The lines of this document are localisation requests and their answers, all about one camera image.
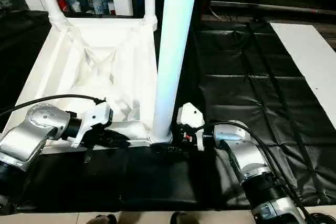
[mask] robotic arm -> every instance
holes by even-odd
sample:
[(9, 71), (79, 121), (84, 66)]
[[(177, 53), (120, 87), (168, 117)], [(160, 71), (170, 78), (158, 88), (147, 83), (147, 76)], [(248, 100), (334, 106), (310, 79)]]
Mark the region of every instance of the robotic arm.
[(215, 125), (205, 135), (209, 133), (215, 147), (228, 153), (257, 223), (306, 223), (246, 131)]
[(81, 118), (50, 104), (31, 107), (24, 121), (0, 139), (0, 206), (6, 205), (9, 197), (22, 187), (26, 171), (47, 140), (61, 138), (70, 141), (72, 147), (78, 147), (94, 129), (102, 134), (112, 123), (112, 115), (106, 102), (86, 111)]
[[(238, 126), (218, 124), (190, 134), (190, 129), (204, 124), (202, 113), (190, 103), (179, 109), (177, 122), (182, 129), (182, 143), (197, 144), (200, 151), (214, 147), (228, 153), (257, 223), (306, 224), (248, 132)], [(247, 127), (242, 122), (232, 122)]]

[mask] person's foot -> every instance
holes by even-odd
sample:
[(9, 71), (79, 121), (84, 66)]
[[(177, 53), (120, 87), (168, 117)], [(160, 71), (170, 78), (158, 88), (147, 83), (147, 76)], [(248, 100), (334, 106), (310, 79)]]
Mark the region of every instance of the person's foot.
[(198, 220), (188, 212), (175, 212), (170, 218), (170, 224), (199, 224)]
[(117, 219), (114, 215), (97, 215), (94, 219), (89, 220), (87, 224), (117, 224)]

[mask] black wire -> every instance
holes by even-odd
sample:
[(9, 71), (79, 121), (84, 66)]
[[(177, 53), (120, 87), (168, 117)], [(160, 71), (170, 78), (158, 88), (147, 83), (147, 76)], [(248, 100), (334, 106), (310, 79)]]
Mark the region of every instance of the black wire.
[(98, 103), (101, 103), (103, 102), (103, 100), (101, 99), (98, 99), (98, 98), (95, 98), (95, 97), (90, 97), (88, 95), (81, 95), (81, 94), (59, 94), (59, 95), (51, 95), (49, 97), (43, 97), (43, 98), (39, 98), (39, 99), (36, 99), (36, 100), (31, 100), (29, 102), (25, 102), (25, 103), (22, 103), (20, 105), (17, 105), (15, 107), (12, 107), (8, 110), (5, 110), (3, 112), (0, 113), (0, 116), (3, 116), (5, 114), (9, 114), (9, 113), (12, 113), (13, 111), (16, 111), (16, 110), (19, 110), (19, 109), (22, 109), (23, 107), (26, 107), (26, 106), (30, 106), (34, 103), (38, 103), (38, 102), (44, 102), (44, 101), (48, 101), (48, 100), (53, 100), (53, 99), (58, 99), (58, 98), (82, 98), (82, 99), (88, 99), (88, 100), (92, 100), (95, 102), (95, 104), (98, 104)]
[(236, 123), (236, 122), (221, 121), (221, 122), (206, 123), (206, 124), (204, 124), (200, 127), (193, 128), (193, 133), (196, 133), (197, 131), (199, 131), (201, 129), (209, 128), (209, 127), (219, 125), (219, 124), (226, 124), (226, 125), (232, 125), (232, 126), (239, 127), (241, 129), (245, 130), (246, 132), (248, 132), (257, 141), (257, 143), (260, 145), (260, 148), (262, 149), (262, 151), (265, 155), (265, 158), (266, 158), (271, 170), (275, 173), (277, 178), (279, 178), (279, 175), (277, 174), (277, 170), (275, 169), (273, 162), (276, 164), (278, 170), (280, 171), (281, 176), (285, 180), (286, 185), (288, 187), (288, 189), (287, 189), (287, 187), (285, 187), (285, 190), (286, 190), (288, 196), (301, 209), (301, 211), (303, 212), (306, 219), (309, 219), (312, 224), (315, 224), (316, 222), (315, 222), (314, 218), (304, 208), (304, 206), (301, 203), (299, 197), (297, 196), (297, 193), (295, 192), (295, 189), (293, 188), (292, 184), (290, 183), (289, 179), (287, 178), (285, 171), (282, 169), (282, 167), (279, 164), (278, 160), (276, 159), (274, 153), (269, 149), (269, 147), (251, 129), (249, 129), (248, 127), (245, 127), (245, 126), (243, 126), (239, 123)]

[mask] black tarp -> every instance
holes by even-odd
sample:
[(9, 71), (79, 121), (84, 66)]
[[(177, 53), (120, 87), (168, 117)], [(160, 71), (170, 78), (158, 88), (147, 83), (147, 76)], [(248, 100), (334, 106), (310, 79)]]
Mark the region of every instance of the black tarp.
[[(15, 102), (50, 29), (39, 15), (0, 20), (2, 78), (17, 69), (22, 76), (1, 82), (3, 104)], [(270, 146), (305, 205), (335, 204), (335, 130), (271, 27), (210, 22), (192, 30), (176, 107), (192, 102), (206, 121), (243, 121)], [(224, 152), (144, 147), (95, 151), (89, 164), (83, 158), (40, 156), (18, 211), (249, 207)]]

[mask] white board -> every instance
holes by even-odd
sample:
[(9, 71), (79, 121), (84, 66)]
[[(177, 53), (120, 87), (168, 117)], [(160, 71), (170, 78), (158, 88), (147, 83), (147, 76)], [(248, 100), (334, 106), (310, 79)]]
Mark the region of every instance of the white board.
[(336, 52), (313, 26), (271, 25), (336, 129)]

